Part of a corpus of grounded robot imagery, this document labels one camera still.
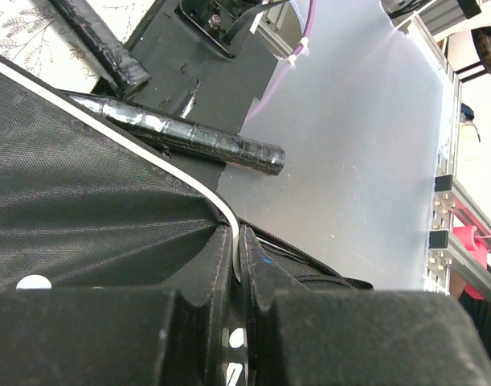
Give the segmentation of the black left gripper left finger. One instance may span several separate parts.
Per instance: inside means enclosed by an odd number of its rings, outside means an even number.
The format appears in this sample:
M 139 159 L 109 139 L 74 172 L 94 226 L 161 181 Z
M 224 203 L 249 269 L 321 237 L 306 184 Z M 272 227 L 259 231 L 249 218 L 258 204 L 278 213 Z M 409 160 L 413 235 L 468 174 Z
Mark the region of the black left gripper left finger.
M 0 293 L 0 385 L 223 385 L 231 229 L 159 285 Z

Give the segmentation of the badminton racket handle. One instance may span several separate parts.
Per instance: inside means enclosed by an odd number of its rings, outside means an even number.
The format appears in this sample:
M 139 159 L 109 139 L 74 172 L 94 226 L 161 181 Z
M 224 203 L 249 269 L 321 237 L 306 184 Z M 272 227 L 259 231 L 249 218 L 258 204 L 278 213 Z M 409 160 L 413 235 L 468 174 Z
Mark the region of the badminton racket handle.
M 110 96 L 69 91 L 65 94 L 150 145 L 173 147 L 266 175 L 278 175 L 284 168 L 285 152 L 281 146 L 244 138 Z
M 104 69 L 106 80 L 119 97 L 131 97 L 149 83 L 151 75 L 88 2 L 51 0 L 50 4 Z

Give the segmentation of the black sport racket bag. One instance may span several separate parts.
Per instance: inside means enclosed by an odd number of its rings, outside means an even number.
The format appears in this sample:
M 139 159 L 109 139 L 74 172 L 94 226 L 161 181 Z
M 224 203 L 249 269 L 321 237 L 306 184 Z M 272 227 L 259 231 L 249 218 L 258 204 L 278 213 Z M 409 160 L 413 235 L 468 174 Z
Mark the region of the black sport racket bag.
M 255 237 L 212 190 L 0 56 L 0 297 L 228 303 L 239 240 Z

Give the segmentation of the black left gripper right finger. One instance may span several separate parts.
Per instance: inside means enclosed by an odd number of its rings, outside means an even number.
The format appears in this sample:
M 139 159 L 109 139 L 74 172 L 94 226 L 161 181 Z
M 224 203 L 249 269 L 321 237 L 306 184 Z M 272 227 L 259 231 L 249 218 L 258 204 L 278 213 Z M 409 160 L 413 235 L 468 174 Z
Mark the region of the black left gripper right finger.
M 449 296 L 374 290 L 248 226 L 239 263 L 254 385 L 491 385 L 473 321 Z

